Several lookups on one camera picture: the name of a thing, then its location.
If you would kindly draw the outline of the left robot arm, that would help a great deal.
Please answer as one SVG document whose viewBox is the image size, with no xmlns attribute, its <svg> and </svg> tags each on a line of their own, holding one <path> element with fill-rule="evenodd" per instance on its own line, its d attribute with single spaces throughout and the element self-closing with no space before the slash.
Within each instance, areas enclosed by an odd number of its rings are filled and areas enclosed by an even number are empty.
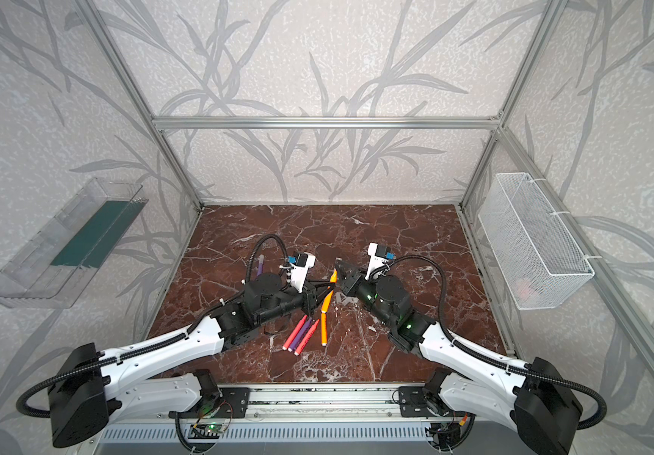
<svg viewBox="0 0 654 455">
<path fill-rule="evenodd" d="M 92 343 L 78 347 L 57 375 L 18 397 L 16 410 L 49 420 L 57 449 L 78 445 L 140 403 L 140 386 L 154 384 L 160 373 L 245 344 L 264 324 L 296 310 L 311 316 L 333 288 L 327 281 L 285 284 L 264 273 L 186 327 L 104 351 Z"/>
</svg>

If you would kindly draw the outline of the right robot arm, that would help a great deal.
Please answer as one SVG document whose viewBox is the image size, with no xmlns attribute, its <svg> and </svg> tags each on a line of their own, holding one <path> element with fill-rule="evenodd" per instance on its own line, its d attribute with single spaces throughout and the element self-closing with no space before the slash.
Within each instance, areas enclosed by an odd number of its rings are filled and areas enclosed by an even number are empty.
<svg viewBox="0 0 654 455">
<path fill-rule="evenodd" d="M 526 362 L 487 350 L 418 311 L 402 282 L 383 267 L 368 273 L 336 262 L 337 284 L 387 327 L 400 350 L 441 364 L 436 411 L 466 411 L 514 430 L 536 454 L 567 454 L 576 432 L 607 416 L 605 398 L 561 377 L 543 358 Z"/>
</svg>

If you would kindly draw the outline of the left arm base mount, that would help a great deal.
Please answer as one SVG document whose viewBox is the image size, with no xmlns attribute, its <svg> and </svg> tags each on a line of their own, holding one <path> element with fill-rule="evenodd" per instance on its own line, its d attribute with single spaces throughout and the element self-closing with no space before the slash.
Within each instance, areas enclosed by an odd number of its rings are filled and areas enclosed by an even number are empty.
<svg viewBox="0 0 654 455">
<path fill-rule="evenodd" d="M 190 413 L 201 418 L 244 419 L 251 390 L 246 387 L 226 387 L 219 392 L 219 396 L 201 398 Z"/>
</svg>

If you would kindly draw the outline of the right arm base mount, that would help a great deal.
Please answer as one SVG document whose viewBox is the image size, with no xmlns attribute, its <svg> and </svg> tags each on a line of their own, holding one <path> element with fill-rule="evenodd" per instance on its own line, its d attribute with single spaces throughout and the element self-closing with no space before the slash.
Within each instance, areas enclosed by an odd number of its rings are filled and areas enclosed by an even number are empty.
<svg viewBox="0 0 654 455">
<path fill-rule="evenodd" d="M 455 411 L 444 404 L 438 396 L 426 392 L 423 387 L 402 386 L 393 400 L 400 408 L 402 417 L 463 419 L 466 411 Z"/>
</svg>

